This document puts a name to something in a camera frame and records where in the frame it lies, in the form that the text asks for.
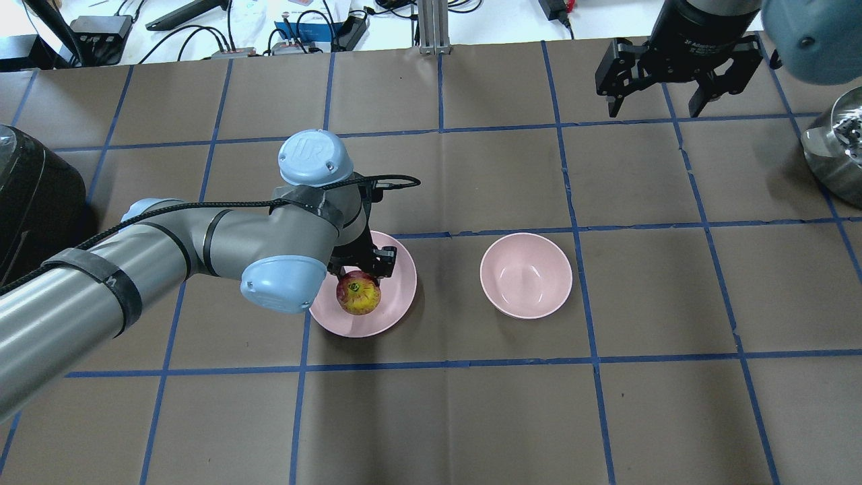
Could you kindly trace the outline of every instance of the pink bowl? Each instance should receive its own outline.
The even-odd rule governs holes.
[[[380,305],[367,315],[351,315],[341,309],[335,298],[338,278],[327,274],[314,303],[311,316],[321,327],[342,337],[370,337],[389,329],[407,313],[416,295],[416,265],[413,257],[396,238],[372,231],[372,241],[378,248],[395,246],[398,256],[391,278],[380,281]]]
[[[545,237],[519,232],[497,239],[482,257],[479,279],[485,296],[515,318],[556,312],[572,290],[572,266]]]

